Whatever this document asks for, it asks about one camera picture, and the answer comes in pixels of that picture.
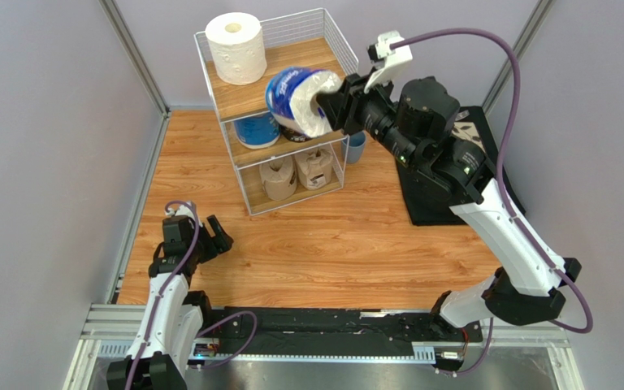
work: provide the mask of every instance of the black fabric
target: black fabric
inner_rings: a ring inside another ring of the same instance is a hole
[[[497,160],[497,143],[492,136],[490,126],[488,125],[488,119],[485,117],[483,108],[479,106],[462,107],[461,111],[468,110],[469,115],[460,122],[472,122],[478,129],[480,139],[483,142],[485,153],[487,156],[495,162]],[[432,226],[432,225],[462,225],[465,222],[463,219],[454,215],[449,209],[447,202],[436,201],[430,199],[426,191],[423,189],[423,185],[414,178],[413,174],[407,169],[396,164],[396,169],[399,174],[399,181],[401,182],[401,191],[403,192],[403,200],[405,207],[408,209],[410,216],[410,222],[416,226]],[[512,197],[514,204],[519,208],[522,213],[526,211],[521,206],[516,194],[509,184],[509,178],[505,171],[505,186],[509,195]]]

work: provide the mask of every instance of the blue container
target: blue container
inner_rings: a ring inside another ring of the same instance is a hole
[[[235,133],[238,141],[250,149],[274,145],[280,136],[279,124],[268,113],[236,120]]]

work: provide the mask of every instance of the brown paper roll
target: brown paper roll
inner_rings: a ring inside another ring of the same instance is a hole
[[[327,148],[304,150],[295,154],[300,183],[306,189],[320,189],[332,180],[334,157]]]
[[[297,175],[293,157],[277,158],[259,165],[264,193],[274,201],[282,201],[293,195],[297,188]]]

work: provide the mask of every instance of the kraft paper roll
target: kraft paper roll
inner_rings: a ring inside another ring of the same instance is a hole
[[[242,12],[216,16],[206,25],[206,39],[221,80],[245,85],[264,75],[267,57],[262,25],[256,17]]]
[[[332,152],[322,147],[295,154],[295,167],[300,183],[306,189],[320,189],[332,180]]]
[[[259,165],[259,175],[266,195],[274,201],[282,201],[295,193],[297,174],[293,157],[287,156]]]

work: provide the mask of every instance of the white wall panel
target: white wall panel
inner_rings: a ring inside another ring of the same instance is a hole
[[[339,25],[367,73],[366,47],[380,33],[397,29],[404,37],[451,28],[484,28],[516,41],[536,0],[116,0],[139,50],[170,106],[210,105],[193,34],[215,16],[247,12],[260,20],[324,7]],[[397,83],[437,76],[463,106],[479,105],[505,56],[477,37],[443,37],[413,46],[411,68]]]
[[[0,388],[61,388],[160,116],[98,2],[0,1]]]
[[[501,135],[511,85],[491,115]],[[624,2],[557,2],[522,61],[522,100],[505,163],[529,220],[583,264],[596,320],[571,335],[589,389],[624,388]],[[583,324],[564,288],[565,321]]]

